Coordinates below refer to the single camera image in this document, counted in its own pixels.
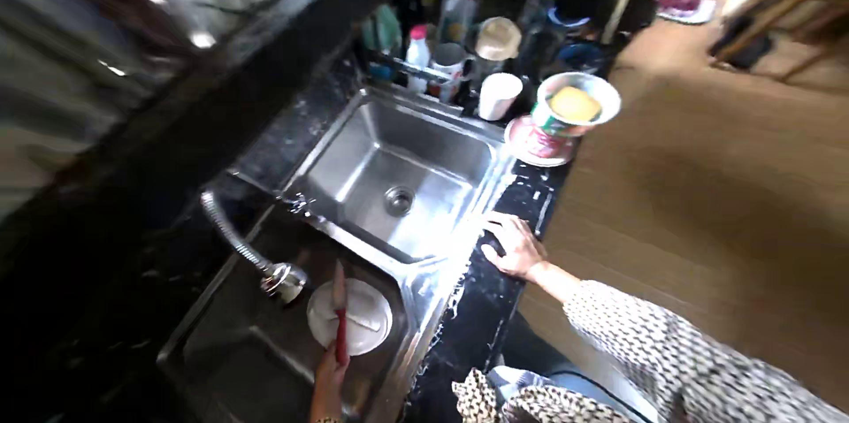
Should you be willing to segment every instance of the red cap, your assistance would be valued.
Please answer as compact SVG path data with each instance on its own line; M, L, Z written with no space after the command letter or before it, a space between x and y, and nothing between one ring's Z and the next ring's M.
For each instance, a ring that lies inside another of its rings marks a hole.
M420 26L413 26L410 29L410 38L412 38L413 40L421 40L425 37L427 37L427 26L426 25L423 24L423 25L420 25Z

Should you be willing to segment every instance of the patterned sleeve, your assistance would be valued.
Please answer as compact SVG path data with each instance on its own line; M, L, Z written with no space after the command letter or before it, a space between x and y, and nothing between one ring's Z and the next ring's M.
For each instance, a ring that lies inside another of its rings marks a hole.
M849 417L767 363L702 334L664 308L582 281L563 306L576 331L658 410L662 420L840 421Z

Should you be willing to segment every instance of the sink drain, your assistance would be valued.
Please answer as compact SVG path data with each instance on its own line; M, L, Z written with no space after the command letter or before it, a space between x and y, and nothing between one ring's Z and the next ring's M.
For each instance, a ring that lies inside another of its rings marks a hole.
M390 216L401 217L405 216L410 211L410 208L413 207L413 198L415 197L415 194L413 193L413 190L410 190L409 188L396 186L394 188L389 188L383 197L386 212L388 212Z

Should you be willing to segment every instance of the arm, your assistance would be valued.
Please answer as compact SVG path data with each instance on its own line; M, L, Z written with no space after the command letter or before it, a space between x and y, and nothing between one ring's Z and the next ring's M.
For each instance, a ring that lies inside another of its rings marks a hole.
M563 302L575 330L613 359L662 420L849 422L789 374L714 341L673 312L552 265L517 217L490 213L486 219L484 229L507 254L485 246L484 255Z
M336 363L336 344L331 343L316 369L315 390L310 405L311 423L342 422L342 381L346 370L348 363Z

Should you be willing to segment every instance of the wooden floor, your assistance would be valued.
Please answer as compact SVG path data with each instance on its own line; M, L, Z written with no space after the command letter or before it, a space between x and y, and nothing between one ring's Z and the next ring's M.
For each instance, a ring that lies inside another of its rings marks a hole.
M804 88L714 70L718 33L658 20L621 55L623 110L584 140L546 247L849 410L849 67ZM756 74L807 53L781 42ZM594 365L553 299L529 286L520 310Z

